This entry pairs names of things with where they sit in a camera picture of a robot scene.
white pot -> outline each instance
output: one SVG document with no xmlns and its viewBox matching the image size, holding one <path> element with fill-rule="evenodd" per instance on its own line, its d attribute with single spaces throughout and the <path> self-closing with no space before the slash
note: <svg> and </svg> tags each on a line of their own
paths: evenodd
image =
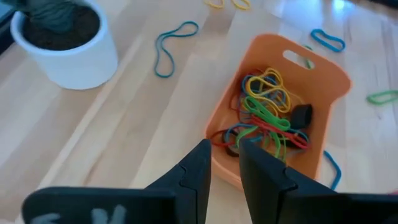
<svg viewBox="0 0 398 224">
<path fill-rule="evenodd" d="M 101 85 L 113 76 L 118 67 L 118 55 L 105 13 L 97 3 L 85 2 L 99 17 L 99 31 L 89 42 L 74 49 L 40 49 L 22 35 L 23 13 L 16 12 L 11 21 L 14 40 L 34 58 L 51 81 L 72 90 Z"/>
</svg>

